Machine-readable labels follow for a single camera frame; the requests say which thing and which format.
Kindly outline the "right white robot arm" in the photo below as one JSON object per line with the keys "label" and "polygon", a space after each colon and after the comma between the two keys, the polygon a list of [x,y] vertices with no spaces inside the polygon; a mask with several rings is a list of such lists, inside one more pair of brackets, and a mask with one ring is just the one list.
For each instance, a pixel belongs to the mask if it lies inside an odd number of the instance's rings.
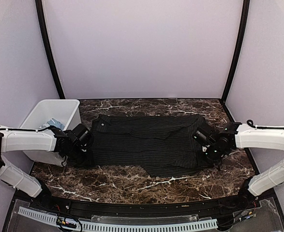
{"label": "right white robot arm", "polygon": [[[264,148],[284,151],[284,126],[259,126],[252,120],[246,123],[230,122],[222,130],[203,123],[193,133],[193,139],[202,145],[203,156],[213,165],[232,149]],[[284,182],[284,158],[268,170],[246,179],[234,198],[234,206],[245,209],[255,197]]]}

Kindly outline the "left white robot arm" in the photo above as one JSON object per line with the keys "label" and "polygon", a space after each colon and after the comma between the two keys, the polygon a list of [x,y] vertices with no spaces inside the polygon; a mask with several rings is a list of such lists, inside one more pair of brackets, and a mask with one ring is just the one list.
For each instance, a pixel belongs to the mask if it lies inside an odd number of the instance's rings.
{"label": "left white robot arm", "polygon": [[43,151],[56,153],[60,164],[73,167],[94,165],[91,146],[93,136],[83,124],[73,130],[61,130],[53,125],[41,129],[15,129],[0,126],[0,180],[35,198],[45,211],[55,207],[50,190],[40,180],[25,173],[4,156],[11,151]]}

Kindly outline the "black pinstriped shirt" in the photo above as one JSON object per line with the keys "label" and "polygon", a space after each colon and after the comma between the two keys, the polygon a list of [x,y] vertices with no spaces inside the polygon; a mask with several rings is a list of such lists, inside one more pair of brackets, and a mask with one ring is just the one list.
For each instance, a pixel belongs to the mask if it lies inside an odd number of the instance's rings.
{"label": "black pinstriped shirt", "polygon": [[206,166],[193,138],[201,115],[106,116],[92,121],[95,165],[141,166],[153,177],[195,174]]}

